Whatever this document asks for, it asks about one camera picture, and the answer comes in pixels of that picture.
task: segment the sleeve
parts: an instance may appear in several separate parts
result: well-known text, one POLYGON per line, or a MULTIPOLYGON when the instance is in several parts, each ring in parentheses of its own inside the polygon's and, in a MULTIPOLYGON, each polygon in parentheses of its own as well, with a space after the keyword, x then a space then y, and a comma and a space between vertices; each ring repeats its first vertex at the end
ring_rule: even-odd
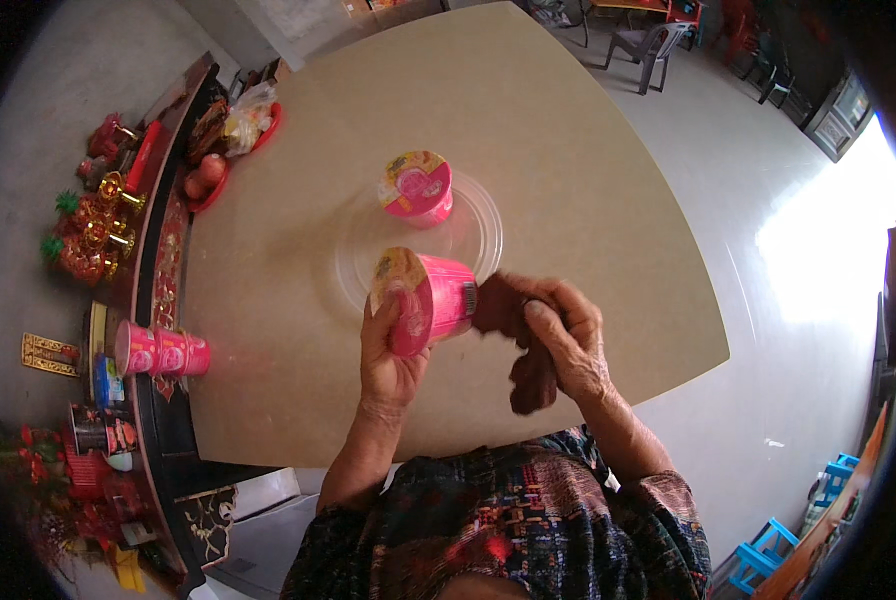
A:
POLYGON ((370 555, 360 541, 366 522, 365 512, 336 505, 322 510, 308 525, 287 572, 282 600, 364 597, 370 555))
POLYGON ((613 521, 634 546, 647 597, 706 597, 711 579, 708 541, 681 475, 668 470, 626 483, 608 496, 613 521))

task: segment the plastic bag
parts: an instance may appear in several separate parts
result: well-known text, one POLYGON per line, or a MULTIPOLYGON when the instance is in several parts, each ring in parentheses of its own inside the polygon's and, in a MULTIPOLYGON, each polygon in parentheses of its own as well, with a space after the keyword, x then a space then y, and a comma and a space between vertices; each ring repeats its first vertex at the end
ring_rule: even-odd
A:
POLYGON ((246 155, 251 151, 262 132, 271 127, 271 105, 277 101, 278 93, 267 81, 241 94, 224 123, 224 136, 228 142, 226 157, 246 155))

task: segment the patterned shirt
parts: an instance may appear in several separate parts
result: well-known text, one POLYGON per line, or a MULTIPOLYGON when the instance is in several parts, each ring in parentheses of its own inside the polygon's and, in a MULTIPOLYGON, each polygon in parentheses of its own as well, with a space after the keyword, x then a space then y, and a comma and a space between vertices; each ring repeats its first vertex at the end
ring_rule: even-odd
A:
POLYGON ((461 573, 534 599, 702 598, 708 544, 674 471, 615 491, 586 427, 402 465, 369 512, 311 522, 282 598, 430 600, 461 573))

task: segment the blue plastic stool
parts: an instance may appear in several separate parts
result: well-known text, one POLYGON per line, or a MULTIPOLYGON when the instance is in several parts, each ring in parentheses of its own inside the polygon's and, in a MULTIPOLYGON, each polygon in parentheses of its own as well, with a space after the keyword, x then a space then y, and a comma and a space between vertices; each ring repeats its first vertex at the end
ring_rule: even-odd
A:
POLYGON ((769 577, 784 562, 785 559, 778 553, 781 539, 787 540, 792 546, 798 543, 798 538, 784 525, 774 518, 769 519, 754 543, 745 541, 735 548, 735 556, 741 560, 741 564, 735 574, 728 577, 728 581, 745 594, 753 594, 751 580, 759 575, 769 577))
POLYGON ((828 477, 828 481, 824 484, 824 497, 818 500, 814 500, 814 506, 829 506, 832 501, 838 497, 838 495, 841 493, 841 490, 844 489, 844 484, 848 481, 848 478, 851 477, 851 474, 854 472, 854 470, 849 466, 845 466, 844 464, 838 464, 837 462, 828 462, 828 465, 824 468, 824 472, 830 475, 830 477, 828 477))
POLYGON ((858 458, 855 456, 851 456, 850 454, 845 454, 844 452, 838 452, 838 460, 835 461, 839 465, 844 465, 845 467, 849 467, 853 469, 858 465, 858 458))

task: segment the pink noodle cup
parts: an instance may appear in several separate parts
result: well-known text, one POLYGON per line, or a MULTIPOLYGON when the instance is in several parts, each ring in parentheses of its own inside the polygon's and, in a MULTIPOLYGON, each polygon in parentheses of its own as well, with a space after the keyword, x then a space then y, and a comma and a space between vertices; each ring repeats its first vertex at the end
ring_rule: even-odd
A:
POLYGON ((115 366, 118 375, 151 371, 160 362, 154 332, 130 322, 127 318, 118 325, 115 337, 115 366))
POLYGON ((451 214, 451 166, 428 150, 407 151, 384 168, 378 200, 388 214, 427 230, 451 214))
POLYGON ((390 247, 378 261, 371 286, 372 314, 389 293, 397 295, 401 308, 391 335, 391 351, 398 356, 414 356, 469 330, 478 304, 471 269, 406 247, 390 247))
POLYGON ((149 373, 153 376, 179 374, 185 366, 188 355, 188 341, 185 339, 185 334, 155 327, 154 339, 158 345, 159 360, 149 373))
POLYGON ((181 375, 204 375, 211 366, 211 347, 208 342, 190 333, 185 333, 185 340, 188 342, 188 353, 185 355, 185 364, 181 367, 181 375))

